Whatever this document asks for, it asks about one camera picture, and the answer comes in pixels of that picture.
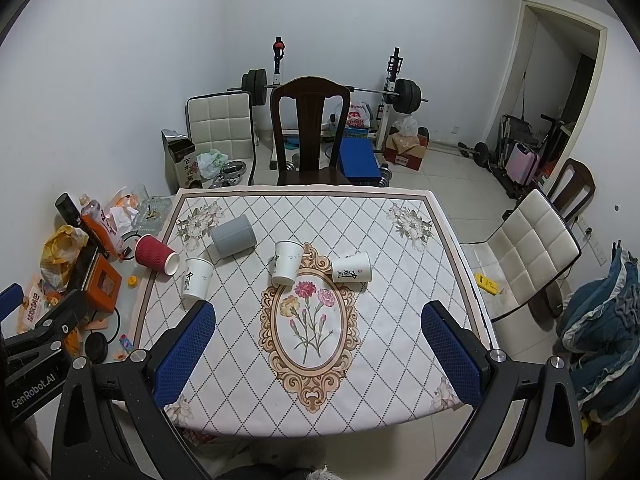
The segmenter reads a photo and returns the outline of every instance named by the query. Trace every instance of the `ornate gold frame pattern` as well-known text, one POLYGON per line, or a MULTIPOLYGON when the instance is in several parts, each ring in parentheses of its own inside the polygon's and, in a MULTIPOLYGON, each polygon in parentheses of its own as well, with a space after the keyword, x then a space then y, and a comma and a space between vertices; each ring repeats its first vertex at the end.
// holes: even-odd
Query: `ornate gold frame pattern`
POLYGON ((260 313, 260 346, 269 353, 269 366, 282 381, 284 389, 297 394, 302 405, 311 413, 317 412, 326 402, 327 394, 340 387, 353 359, 352 351, 360 344, 355 309, 356 294, 345 285, 335 285, 331 279, 331 263, 320 256, 309 243, 304 244, 304 254, 299 274, 312 274, 321 278, 334 292, 340 307, 340 342, 331 358, 316 368, 301 367, 293 362, 282 349, 272 327, 276 323, 277 306, 284 286, 270 286, 262 292, 260 313))

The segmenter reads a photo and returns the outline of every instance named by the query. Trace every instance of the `door frame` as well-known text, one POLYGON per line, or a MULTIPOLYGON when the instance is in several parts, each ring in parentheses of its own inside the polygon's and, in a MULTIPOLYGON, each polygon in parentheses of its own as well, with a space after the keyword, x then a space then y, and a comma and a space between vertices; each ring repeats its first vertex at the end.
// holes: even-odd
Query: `door frame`
POLYGON ((515 60, 518 49, 520 48, 520 39, 522 37, 522 25, 524 22, 524 16, 525 16, 527 7, 529 7, 530 10, 542 9, 542 10, 548 10, 549 12, 555 12, 556 14, 566 16, 568 18, 576 20, 577 22, 584 23, 600 31, 600 39, 598 41, 598 54, 596 56, 596 65, 593 69, 593 77, 591 78, 591 84, 589 85, 587 97, 584 100, 584 105, 582 106, 582 111, 580 112, 580 116, 578 117, 578 120, 575 123, 574 131, 571 134, 571 137, 569 137, 569 141, 567 142, 567 145, 564 147, 564 150, 562 151, 560 159, 558 160, 556 167, 551 173, 551 176, 549 176, 549 178, 545 182, 545 185, 543 186, 543 191, 548 192, 548 190, 551 188, 556 178, 558 177, 558 174, 560 173, 560 169, 564 165, 564 162, 569 157, 571 150, 574 148, 575 143, 578 140, 578 137, 580 136, 580 132, 582 131, 582 127, 584 126, 587 116, 589 115, 591 104, 593 103, 596 89, 598 87, 598 83, 600 82, 600 75, 602 73, 602 65, 604 63, 604 54, 607 47, 607 27, 604 27, 600 23, 594 22, 589 18, 585 18, 584 16, 575 14, 574 12, 569 12, 568 10, 560 9, 559 7, 554 7, 547 4, 541 4, 539 2, 533 2, 531 0, 522 0, 520 4, 520 15, 518 17, 518 27, 516 29, 516 37, 514 39, 513 47, 511 49, 509 63, 507 65, 507 70, 504 74, 502 85, 500 86, 500 93, 498 94, 498 99, 496 100, 494 111, 492 112, 490 121, 487 124, 487 127, 484 131, 484 136, 482 136, 482 142, 486 142, 487 138, 489 137, 492 126, 494 125, 495 120, 497 118, 498 111, 502 107, 502 101, 505 97, 507 85, 511 78, 511 72, 513 71, 513 62, 515 60))

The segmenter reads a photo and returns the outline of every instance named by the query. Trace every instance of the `red cardboard box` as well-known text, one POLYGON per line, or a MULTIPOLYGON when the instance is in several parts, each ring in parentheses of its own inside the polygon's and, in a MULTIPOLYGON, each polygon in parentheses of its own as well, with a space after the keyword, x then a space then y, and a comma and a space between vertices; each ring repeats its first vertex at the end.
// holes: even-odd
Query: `red cardboard box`
POLYGON ((386 138, 385 151, 383 153, 385 160, 397 164, 398 166, 405 166, 416 171, 420 170, 424 153, 427 151, 427 142, 429 139, 425 136, 418 135, 420 146, 414 146, 406 150, 404 153, 398 153, 391 137, 392 136, 388 136, 386 138))

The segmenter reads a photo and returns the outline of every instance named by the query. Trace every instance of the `yellow object on chair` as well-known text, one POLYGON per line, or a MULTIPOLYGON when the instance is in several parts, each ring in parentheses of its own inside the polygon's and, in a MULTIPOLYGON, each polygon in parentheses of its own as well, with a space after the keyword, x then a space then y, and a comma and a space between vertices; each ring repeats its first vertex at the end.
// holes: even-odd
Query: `yellow object on chair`
POLYGON ((479 272, 474 272, 474 278, 476 279, 476 283, 482 290, 486 290, 489 294, 493 294, 494 296, 498 294, 498 284, 492 282, 488 277, 483 276, 479 272))

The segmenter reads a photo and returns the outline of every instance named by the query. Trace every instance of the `gray cup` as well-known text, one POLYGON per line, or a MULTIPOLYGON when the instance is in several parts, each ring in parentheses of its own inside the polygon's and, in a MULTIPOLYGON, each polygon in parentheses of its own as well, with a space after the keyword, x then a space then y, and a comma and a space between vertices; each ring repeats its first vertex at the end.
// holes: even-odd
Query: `gray cup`
POLYGON ((212 229, 210 234, 221 258, 226 258, 257 245, 254 228, 251 227, 246 215, 219 225, 212 229))

